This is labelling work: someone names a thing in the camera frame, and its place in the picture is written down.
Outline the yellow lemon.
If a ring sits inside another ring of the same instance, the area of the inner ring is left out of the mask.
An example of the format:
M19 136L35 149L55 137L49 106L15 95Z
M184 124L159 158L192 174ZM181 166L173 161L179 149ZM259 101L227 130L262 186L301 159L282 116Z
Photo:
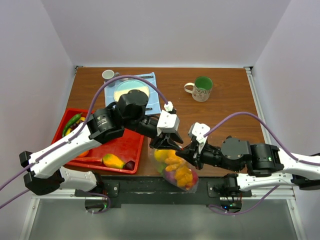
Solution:
M153 155L156 161L164 162L167 158L174 157L176 151L172 149L156 149Z

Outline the clear zip top bag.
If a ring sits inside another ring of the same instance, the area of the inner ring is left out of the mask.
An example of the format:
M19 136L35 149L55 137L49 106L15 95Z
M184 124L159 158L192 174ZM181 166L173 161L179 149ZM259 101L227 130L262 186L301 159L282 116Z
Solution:
M172 149L149 149L148 157L156 171L170 184L187 193L195 193L199 177L195 169Z

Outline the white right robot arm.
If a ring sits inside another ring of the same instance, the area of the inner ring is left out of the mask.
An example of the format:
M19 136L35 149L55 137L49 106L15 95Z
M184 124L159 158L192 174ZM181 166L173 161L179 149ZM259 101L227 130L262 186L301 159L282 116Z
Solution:
M320 156L288 155L270 144L250 144L227 137L221 146L205 143L202 149L195 138L176 153L196 169L210 165L232 173L222 178L213 189L223 196L237 196L241 192L273 186L297 186L302 191L319 190Z

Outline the red apple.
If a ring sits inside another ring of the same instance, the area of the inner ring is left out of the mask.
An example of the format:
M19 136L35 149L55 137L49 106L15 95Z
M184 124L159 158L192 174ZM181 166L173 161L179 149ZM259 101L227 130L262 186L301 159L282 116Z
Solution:
M197 184L198 180L199 180L199 177L198 177L197 173L193 171L192 172L192 181L188 184L189 187L192 188L193 186L195 186Z

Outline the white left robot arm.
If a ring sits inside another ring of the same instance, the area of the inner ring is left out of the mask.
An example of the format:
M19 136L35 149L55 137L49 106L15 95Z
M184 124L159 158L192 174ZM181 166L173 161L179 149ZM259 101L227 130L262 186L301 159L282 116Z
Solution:
M159 117L145 114L148 96L131 90L119 101L89 113L85 122L70 134L38 152L19 155L27 170L25 187L38 196L58 189L75 189L99 196L105 187L101 178L91 171L76 171L63 166L81 153L121 138L126 129L151 139L153 149L179 151L183 139L178 133L180 120L173 107L162 110Z

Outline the purple onion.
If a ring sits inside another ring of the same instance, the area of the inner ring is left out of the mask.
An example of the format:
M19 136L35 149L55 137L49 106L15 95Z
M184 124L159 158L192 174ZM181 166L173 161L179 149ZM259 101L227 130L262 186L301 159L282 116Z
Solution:
M176 179L175 179L175 172L174 171L164 171L163 172L163 177L170 183L175 184Z

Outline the green starfruit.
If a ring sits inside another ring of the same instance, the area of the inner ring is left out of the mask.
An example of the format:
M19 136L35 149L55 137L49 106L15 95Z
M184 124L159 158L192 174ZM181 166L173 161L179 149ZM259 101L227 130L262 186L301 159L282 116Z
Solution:
M157 167L157 171L162 175L166 167L167 167L167 164L164 162L161 162Z

